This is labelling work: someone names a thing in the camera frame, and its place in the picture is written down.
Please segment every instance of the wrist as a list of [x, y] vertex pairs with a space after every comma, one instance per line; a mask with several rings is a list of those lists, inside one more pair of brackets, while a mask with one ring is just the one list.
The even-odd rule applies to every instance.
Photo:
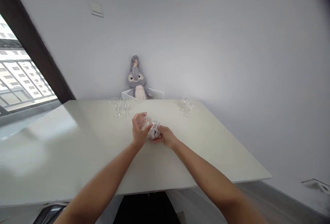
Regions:
[[139, 144], [136, 141], [132, 141], [132, 143], [131, 143], [131, 146], [133, 146], [134, 148], [139, 149], [139, 150], [143, 147], [143, 145], [144, 144]]
[[176, 150], [178, 150], [178, 149], [180, 148], [181, 144], [182, 144], [181, 141], [179, 141], [178, 139], [175, 139], [175, 140], [173, 141], [172, 145], [171, 145], [171, 149], [172, 149], [173, 151], [176, 151]]

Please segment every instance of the building window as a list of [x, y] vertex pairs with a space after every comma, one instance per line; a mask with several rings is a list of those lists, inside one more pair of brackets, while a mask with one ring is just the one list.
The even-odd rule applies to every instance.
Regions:
[[1, 24], [1, 26], [2, 26], [4, 29], [9, 29], [8, 24]]

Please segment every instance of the plush bunny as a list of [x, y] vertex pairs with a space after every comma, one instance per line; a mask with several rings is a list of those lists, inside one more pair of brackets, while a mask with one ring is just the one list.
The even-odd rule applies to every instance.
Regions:
[[128, 76], [128, 82], [132, 89], [128, 92], [128, 95], [135, 97], [137, 99], [149, 99], [152, 98], [151, 91], [144, 87], [145, 78], [139, 72], [138, 69], [139, 57], [134, 55], [131, 59], [130, 74]]

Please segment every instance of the white table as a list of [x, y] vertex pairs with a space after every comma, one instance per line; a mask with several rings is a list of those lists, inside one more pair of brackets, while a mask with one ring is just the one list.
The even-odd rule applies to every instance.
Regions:
[[[180, 110], [180, 100], [130, 103], [132, 117], [147, 111], [232, 182], [271, 177], [201, 102], [195, 103], [189, 118]], [[0, 206], [72, 199], [130, 144], [131, 118], [116, 119], [114, 107], [106, 100], [69, 101], [1, 142]], [[196, 185], [172, 150], [162, 143], [147, 142], [134, 158], [117, 194]]]

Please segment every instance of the hand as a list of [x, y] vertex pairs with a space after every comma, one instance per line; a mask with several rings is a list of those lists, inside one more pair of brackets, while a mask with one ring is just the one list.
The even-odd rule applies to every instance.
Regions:
[[133, 123], [133, 141], [132, 141], [132, 145], [136, 146], [138, 148], [143, 147], [145, 140], [147, 138], [147, 135], [152, 127], [152, 124], [149, 124], [144, 130], [142, 130], [138, 124], [136, 123], [136, 117], [138, 116], [137, 113], [133, 119], [132, 119], [132, 123]]
[[155, 142], [162, 141], [165, 146], [171, 149], [180, 142], [168, 127], [159, 125], [158, 130], [161, 135], [154, 139]]

